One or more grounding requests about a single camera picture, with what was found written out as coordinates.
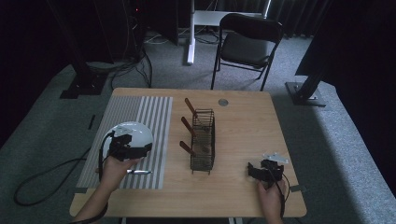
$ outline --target gray carpet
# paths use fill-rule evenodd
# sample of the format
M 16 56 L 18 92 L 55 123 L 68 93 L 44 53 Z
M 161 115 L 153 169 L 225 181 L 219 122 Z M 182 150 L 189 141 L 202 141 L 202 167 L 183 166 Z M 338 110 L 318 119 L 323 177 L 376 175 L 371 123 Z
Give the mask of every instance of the gray carpet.
M 213 36 L 200 37 L 215 40 Z M 334 87 L 326 83 L 318 86 L 326 107 L 294 105 L 288 95 L 285 82 L 305 80 L 294 74 L 310 41 L 301 37 L 282 40 L 264 88 L 273 97 L 296 174 L 304 187 L 308 210 L 305 217 L 285 218 L 285 222 L 394 223 L 396 200 Z M 155 38 L 145 44 L 152 62 L 152 87 L 208 90 L 216 46 L 197 41 L 195 62 L 186 65 L 186 40 L 180 39 L 179 46 L 163 42 Z M 90 64 L 109 67 L 103 63 Z M 137 68 L 148 73 L 148 62 L 144 61 L 143 65 Z M 256 76 L 256 73 L 224 66 L 218 73 L 215 90 L 258 91 L 262 83 L 255 80 Z M 67 223 L 71 220 L 68 209 L 83 162 L 60 189 L 41 204 L 16 205 L 13 194 L 27 177 L 78 158 L 91 146 L 111 94 L 111 79 L 107 79 L 101 95 L 59 99 L 73 77 L 71 66 L 54 77 L 0 150 L 0 223 Z M 136 70 L 115 77 L 112 84 L 114 87 L 146 87 Z M 21 201 L 34 202 L 51 192 L 72 165 L 30 182 L 20 192 Z M 244 223 L 247 222 L 264 223 L 262 218 L 244 218 Z M 117 220 L 105 218 L 104 223 L 117 223 Z

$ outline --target black chair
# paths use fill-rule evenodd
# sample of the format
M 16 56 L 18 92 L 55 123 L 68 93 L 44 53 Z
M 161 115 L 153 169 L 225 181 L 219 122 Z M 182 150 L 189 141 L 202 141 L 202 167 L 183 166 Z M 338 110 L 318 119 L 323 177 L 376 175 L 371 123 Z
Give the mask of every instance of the black chair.
M 223 42 L 225 30 L 231 32 L 226 35 Z M 276 48 L 282 37 L 282 24 L 277 21 L 238 13 L 229 13 L 224 16 L 219 25 L 219 44 L 210 90 L 213 90 L 216 73 L 220 70 L 220 65 L 224 64 L 260 72 L 257 79 L 260 79 L 264 70 L 266 70 L 260 89 L 262 91 Z

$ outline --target striped mat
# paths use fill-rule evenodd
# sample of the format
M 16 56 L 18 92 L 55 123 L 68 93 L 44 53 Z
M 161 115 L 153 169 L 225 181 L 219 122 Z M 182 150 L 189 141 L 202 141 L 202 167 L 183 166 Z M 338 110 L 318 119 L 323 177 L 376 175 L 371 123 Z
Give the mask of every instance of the striped mat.
M 172 111 L 172 97 L 112 96 L 92 149 L 79 177 L 77 188 L 94 189 L 99 184 L 95 172 L 97 158 L 103 138 L 120 123 L 137 121 L 145 124 L 153 134 L 153 146 L 148 156 L 132 169 L 150 170 L 150 175 L 127 175 L 120 183 L 120 189 L 161 189 L 166 161 L 168 131 Z

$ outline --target white object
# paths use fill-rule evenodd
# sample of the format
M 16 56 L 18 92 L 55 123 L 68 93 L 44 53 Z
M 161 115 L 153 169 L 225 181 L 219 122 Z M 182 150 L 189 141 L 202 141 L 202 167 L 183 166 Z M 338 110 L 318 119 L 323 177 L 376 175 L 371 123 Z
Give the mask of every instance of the white object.
M 136 121 L 128 121 L 110 129 L 108 133 L 115 131 L 114 136 L 119 137 L 125 134 L 132 136 L 132 141 L 128 144 L 130 147 L 144 147 L 150 143 L 153 143 L 153 136 L 151 130 L 144 124 Z M 111 137 L 108 137 L 103 146 L 103 157 L 107 156 L 111 143 Z
M 274 153 L 272 155 L 265 155 L 262 154 L 262 156 L 267 159 L 268 161 L 278 161 L 278 162 L 283 162 L 283 163 L 289 163 L 288 159 L 285 159 L 281 156 L 279 156 L 277 153 Z

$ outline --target black device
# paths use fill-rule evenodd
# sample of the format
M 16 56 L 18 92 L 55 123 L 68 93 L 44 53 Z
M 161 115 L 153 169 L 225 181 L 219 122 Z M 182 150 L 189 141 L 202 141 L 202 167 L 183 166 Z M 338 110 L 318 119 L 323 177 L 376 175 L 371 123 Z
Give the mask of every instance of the black device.
M 152 143 L 142 147 L 131 147 L 128 145 L 131 141 L 132 136 L 129 134 L 112 137 L 107 155 L 112 156 L 119 161 L 147 157 L 148 152 L 151 151 Z
M 247 174 L 255 179 L 266 182 L 268 188 L 270 188 L 274 182 L 282 179 L 283 170 L 284 166 L 278 165 L 276 161 L 261 161 L 261 169 L 254 168 L 250 162 L 247 164 Z

